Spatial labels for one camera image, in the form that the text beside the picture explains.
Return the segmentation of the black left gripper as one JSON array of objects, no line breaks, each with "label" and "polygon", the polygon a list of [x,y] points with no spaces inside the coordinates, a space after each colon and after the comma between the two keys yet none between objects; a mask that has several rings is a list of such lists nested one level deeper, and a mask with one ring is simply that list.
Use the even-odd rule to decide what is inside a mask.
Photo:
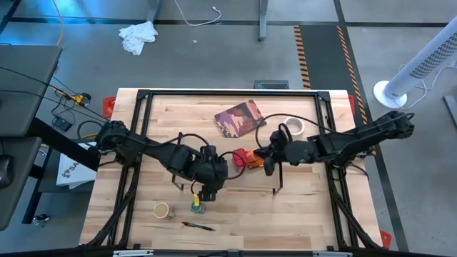
[{"label": "black left gripper", "polygon": [[[219,189],[224,185],[225,180],[228,178],[228,165],[224,158],[221,158],[211,163],[198,163],[194,169],[194,180],[202,184],[203,191],[210,192],[210,200],[216,200],[216,194]],[[200,191],[199,199],[206,200],[206,194]]]}]

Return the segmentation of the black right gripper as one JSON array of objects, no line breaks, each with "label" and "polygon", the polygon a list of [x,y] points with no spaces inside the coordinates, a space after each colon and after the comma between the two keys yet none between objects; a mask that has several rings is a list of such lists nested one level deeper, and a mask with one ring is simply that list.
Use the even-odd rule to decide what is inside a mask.
[{"label": "black right gripper", "polygon": [[287,133],[277,130],[271,134],[270,142],[270,148],[262,147],[253,150],[255,155],[264,159],[263,168],[267,176],[271,176],[274,173],[276,163],[288,161],[285,154],[285,147],[290,142],[290,139]]}]

